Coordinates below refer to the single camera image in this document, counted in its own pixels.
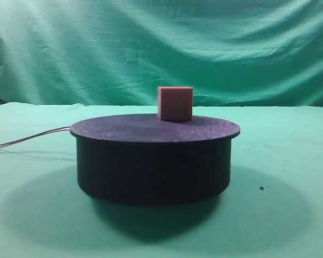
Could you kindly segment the pink cube-shaped block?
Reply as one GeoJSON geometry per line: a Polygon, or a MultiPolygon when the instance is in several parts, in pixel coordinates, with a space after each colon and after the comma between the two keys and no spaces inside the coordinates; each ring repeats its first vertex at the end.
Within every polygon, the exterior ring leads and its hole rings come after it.
{"type": "Polygon", "coordinates": [[[193,116],[192,87],[158,87],[158,118],[162,121],[189,121],[193,116]]]}

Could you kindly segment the black round turntable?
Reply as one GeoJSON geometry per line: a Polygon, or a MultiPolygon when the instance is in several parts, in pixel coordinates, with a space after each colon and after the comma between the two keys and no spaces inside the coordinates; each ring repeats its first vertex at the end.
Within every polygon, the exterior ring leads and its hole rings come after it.
{"type": "Polygon", "coordinates": [[[70,133],[78,185],[86,194],[132,206],[171,206],[225,191],[240,127],[213,117],[162,121],[145,113],[82,120],[70,133]]]}

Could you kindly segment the green cloth backdrop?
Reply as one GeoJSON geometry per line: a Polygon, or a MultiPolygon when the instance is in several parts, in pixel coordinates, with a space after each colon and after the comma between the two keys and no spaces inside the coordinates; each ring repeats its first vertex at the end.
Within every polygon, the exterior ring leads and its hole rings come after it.
{"type": "Polygon", "coordinates": [[[323,1],[0,1],[0,102],[323,106],[323,1]]]}

